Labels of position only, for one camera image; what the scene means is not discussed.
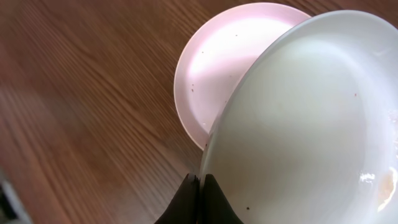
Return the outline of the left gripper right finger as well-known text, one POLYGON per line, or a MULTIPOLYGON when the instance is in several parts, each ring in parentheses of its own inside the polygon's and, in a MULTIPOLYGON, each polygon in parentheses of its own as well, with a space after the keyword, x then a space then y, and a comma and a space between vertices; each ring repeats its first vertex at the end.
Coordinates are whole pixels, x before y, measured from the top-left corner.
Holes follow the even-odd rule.
POLYGON ((200 223, 202 224, 243 224, 235 214, 215 177, 205 176, 201 191, 200 223))

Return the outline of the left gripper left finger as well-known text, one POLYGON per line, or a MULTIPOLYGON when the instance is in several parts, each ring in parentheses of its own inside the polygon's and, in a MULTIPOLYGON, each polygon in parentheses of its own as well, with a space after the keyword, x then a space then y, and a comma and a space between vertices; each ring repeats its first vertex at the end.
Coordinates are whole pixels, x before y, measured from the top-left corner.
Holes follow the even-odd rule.
POLYGON ((165 212, 155 224, 196 224, 200 183, 195 174, 187 174, 165 212))

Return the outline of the white plate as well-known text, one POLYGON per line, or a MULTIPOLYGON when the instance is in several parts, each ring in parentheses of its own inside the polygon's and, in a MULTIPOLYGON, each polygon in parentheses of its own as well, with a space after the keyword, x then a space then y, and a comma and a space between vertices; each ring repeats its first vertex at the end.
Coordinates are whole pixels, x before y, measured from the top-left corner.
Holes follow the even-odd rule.
POLYGON ((343 10, 284 33, 213 125, 200 174, 244 223, 396 223, 397 29, 343 10))
POLYGON ((204 149, 210 129, 240 79, 275 40, 310 15, 272 2, 243 4, 203 24, 175 70, 174 102, 190 139, 204 149))

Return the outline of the white plate front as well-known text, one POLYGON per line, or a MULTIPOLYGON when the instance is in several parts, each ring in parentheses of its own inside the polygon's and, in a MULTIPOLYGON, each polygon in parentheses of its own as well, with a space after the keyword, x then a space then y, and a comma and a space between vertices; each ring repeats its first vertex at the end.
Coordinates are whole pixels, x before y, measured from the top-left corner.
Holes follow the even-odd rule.
POLYGON ((203 24, 175 70, 174 102, 190 139, 204 149, 210 129, 240 79, 275 40, 310 15, 272 2, 243 4, 203 24))

